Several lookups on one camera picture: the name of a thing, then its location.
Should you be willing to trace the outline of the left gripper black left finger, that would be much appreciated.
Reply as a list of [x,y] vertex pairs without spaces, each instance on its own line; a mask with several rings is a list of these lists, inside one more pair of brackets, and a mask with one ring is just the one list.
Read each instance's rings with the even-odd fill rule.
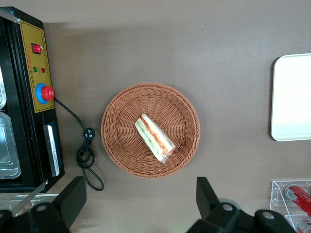
[[0,210],[2,233],[69,233],[86,203],[86,183],[75,177],[57,195],[40,192],[45,181],[28,195],[20,195],[8,202],[13,209]]

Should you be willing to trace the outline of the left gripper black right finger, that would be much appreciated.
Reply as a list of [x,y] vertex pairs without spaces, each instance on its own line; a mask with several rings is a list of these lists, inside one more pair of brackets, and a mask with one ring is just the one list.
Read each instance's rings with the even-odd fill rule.
[[197,177],[196,203],[201,218],[189,233],[294,233],[294,228],[279,213],[257,210],[254,216],[235,204],[220,201],[206,177]]

